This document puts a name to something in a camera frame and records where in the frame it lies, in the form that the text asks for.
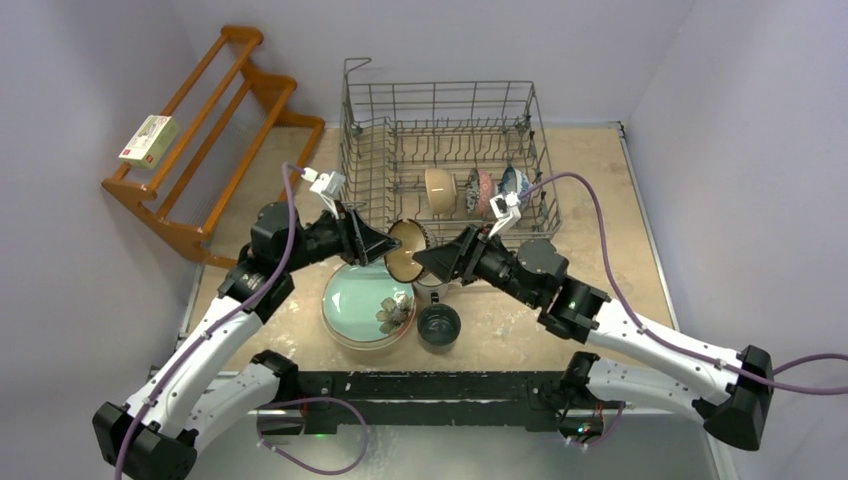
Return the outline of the white ribbed mug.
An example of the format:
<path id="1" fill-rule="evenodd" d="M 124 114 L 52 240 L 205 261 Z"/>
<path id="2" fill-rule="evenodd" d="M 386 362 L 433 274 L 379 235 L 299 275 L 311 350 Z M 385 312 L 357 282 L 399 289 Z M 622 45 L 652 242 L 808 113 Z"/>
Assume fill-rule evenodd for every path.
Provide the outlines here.
<path id="1" fill-rule="evenodd" d="M 413 283 L 413 289 L 420 299 L 431 303 L 439 303 L 445 300 L 450 289 L 450 284 L 443 282 L 432 274 L 428 274 L 415 281 Z"/>

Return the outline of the tan brown-rimmed bowl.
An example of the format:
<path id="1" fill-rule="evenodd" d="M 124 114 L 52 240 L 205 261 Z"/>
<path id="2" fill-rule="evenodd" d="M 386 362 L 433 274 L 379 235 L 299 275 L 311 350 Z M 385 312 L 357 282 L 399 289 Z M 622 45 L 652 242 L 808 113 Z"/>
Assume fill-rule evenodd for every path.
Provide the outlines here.
<path id="1" fill-rule="evenodd" d="M 413 219 L 401 219 L 391 225 L 388 235 L 400 242 L 397 249 L 385 256 L 390 276 L 400 283 L 419 280 L 425 274 L 425 268 L 413 259 L 413 255 L 435 245 L 432 232 Z"/>

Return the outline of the teal floral plate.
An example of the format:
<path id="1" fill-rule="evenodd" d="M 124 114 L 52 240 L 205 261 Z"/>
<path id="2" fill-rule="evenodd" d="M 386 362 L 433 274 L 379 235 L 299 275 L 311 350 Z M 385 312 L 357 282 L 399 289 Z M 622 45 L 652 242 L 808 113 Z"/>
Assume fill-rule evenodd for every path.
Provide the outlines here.
<path id="1" fill-rule="evenodd" d="M 325 328 L 334 340 L 353 350 L 391 345 L 405 334 L 415 313 L 412 286 L 392 278 L 382 260 L 368 266 L 341 266 L 322 298 Z"/>

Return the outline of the dark green mug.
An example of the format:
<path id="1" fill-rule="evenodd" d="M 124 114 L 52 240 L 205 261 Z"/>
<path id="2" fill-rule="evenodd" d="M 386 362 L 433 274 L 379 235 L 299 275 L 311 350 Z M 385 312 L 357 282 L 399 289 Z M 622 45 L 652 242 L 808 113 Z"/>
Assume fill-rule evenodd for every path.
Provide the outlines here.
<path id="1" fill-rule="evenodd" d="M 445 354 L 461 332 L 461 318 L 449 305 L 434 303 L 422 310 L 416 321 L 422 347 L 432 354 Z"/>

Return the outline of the brown floral pattern bowl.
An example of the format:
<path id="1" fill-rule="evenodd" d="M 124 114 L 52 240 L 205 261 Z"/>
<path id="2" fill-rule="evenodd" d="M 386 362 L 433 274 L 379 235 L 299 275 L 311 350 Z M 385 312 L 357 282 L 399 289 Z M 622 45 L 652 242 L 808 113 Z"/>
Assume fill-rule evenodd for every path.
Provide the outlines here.
<path id="1" fill-rule="evenodd" d="M 491 174 L 479 168 L 472 168 L 465 187 L 465 201 L 468 214 L 487 217 L 491 212 L 490 200 L 496 193 L 496 186 Z"/>

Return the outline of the blue white pattern bowl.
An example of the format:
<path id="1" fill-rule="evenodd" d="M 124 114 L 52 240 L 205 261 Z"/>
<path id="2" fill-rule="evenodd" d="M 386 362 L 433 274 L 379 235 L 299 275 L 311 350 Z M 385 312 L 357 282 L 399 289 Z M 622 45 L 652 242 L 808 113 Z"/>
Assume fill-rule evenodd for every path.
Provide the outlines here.
<path id="1" fill-rule="evenodd" d="M 532 183 L 528 175 L 523 170 L 510 166 L 502 174 L 498 192 L 503 195 L 515 193 L 520 200 L 523 200 L 531 187 Z"/>

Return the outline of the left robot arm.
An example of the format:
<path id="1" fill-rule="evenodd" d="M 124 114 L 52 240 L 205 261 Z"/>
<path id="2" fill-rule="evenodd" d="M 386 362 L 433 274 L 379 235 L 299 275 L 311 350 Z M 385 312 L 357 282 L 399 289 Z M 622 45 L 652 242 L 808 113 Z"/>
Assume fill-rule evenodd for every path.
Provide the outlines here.
<path id="1" fill-rule="evenodd" d="M 202 322 L 143 387 L 95 413 L 115 478 L 184 479 L 210 441 L 249 411 L 310 403 L 298 366 L 271 350 L 220 387 L 210 385 L 294 291 L 293 272 L 330 257 L 367 266 L 400 245 L 338 201 L 307 225 L 290 203 L 264 206 Z"/>

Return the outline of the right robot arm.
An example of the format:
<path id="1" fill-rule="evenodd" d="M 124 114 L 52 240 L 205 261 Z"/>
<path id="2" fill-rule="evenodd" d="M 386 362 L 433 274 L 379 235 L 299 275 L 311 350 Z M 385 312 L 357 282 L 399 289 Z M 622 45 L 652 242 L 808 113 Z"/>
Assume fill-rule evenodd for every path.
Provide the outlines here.
<path id="1" fill-rule="evenodd" d="M 445 282 L 487 282 L 537 310 L 538 323 L 558 338 L 638 361 L 632 367 L 577 353 L 561 381 L 569 404 L 584 407 L 597 399 L 649 406 L 689 418 L 737 449 L 760 449 L 773 390 L 752 377 L 772 379 L 766 351 L 705 343 L 634 313 L 570 276 L 568 260 L 547 240 L 529 240 L 511 251 L 499 237 L 469 226 L 413 259 Z"/>

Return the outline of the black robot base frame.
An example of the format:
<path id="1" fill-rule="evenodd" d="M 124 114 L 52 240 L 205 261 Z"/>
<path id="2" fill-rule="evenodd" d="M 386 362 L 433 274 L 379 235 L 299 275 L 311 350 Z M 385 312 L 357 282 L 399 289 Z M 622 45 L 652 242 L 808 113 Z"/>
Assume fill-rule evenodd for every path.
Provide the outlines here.
<path id="1" fill-rule="evenodd" d="M 295 401 L 306 434 L 334 434 L 343 425 L 522 427 L 528 432 L 600 434 L 599 413 L 620 404 L 600 400 L 584 378 L 591 354 L 579 354 L 559 371 L 302 371 L 283 355 L 265 350 L 253 366 L 270 368 L 280 381 L 276 409 Z"/>

